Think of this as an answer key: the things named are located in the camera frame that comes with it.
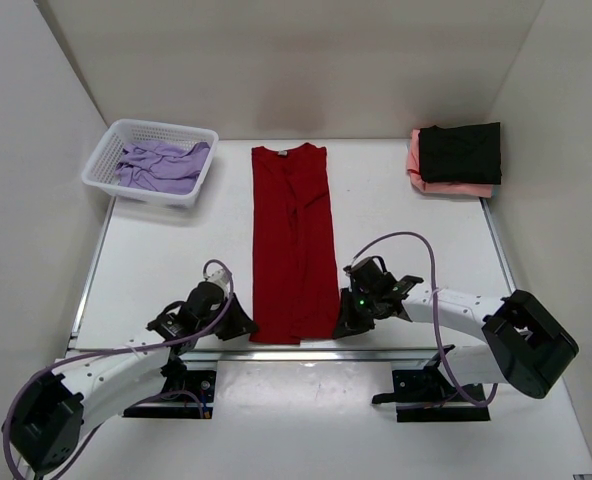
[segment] black folded cloth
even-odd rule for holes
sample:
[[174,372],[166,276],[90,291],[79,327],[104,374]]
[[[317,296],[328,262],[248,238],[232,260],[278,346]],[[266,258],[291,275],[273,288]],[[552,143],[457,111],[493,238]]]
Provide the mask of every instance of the black folded cloth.
[[500,185],[500,123],[421,128],[418,141],[425,182]]

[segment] red cloth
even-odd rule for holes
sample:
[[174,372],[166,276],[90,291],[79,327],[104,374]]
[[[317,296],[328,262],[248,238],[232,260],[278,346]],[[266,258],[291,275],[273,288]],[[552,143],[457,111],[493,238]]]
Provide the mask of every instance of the red cloth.
[[254,175],[252,342],[331,338],[340,299],[327,150],[310,143],[252,149]]

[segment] gray wall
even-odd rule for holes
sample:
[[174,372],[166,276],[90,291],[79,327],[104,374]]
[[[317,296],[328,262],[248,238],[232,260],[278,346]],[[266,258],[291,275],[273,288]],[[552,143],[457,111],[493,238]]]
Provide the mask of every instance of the gray wall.
[[382,138],[482,121],[542,0],[42,0],[107,122]]
[[504,177],[492,203],[519,283],[580,343],[566,376],[592,451],[592,0],[547,0],[492,110]]
[[0,427],[63,353],[106,202],[79,171],[104,130],[34,3],[0,0]]

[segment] purple cloth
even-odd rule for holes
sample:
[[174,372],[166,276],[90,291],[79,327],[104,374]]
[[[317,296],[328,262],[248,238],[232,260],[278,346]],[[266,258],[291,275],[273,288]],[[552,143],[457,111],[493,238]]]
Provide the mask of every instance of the purple cloth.
[[209,145],[205,142],[197,143],[191,150],[158,140],[128,143],[116,165],[118,184],[186,195],[194,189],[208,154]]

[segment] plastic basket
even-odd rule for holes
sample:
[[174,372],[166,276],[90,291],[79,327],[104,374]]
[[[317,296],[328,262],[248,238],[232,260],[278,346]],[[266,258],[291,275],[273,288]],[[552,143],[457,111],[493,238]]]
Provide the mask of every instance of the plastic basket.
[[[123,147],[127,143],[144,140],[161,140],[187,149],[198,142],[209,144],[209,154],[205,165],[198,176],[196,186],[190,193],[176,195],[118,185],[119,179],[114,172],[116,165],[123,157]],[[213,130],[142,120],[118,120],[105,132],[89,157],[82,174],[83,183],[98,187],[112,196],[133,198],[156,205],[191,207],[196,203],[205,176],[211,166],[217,143],[218,134]]]

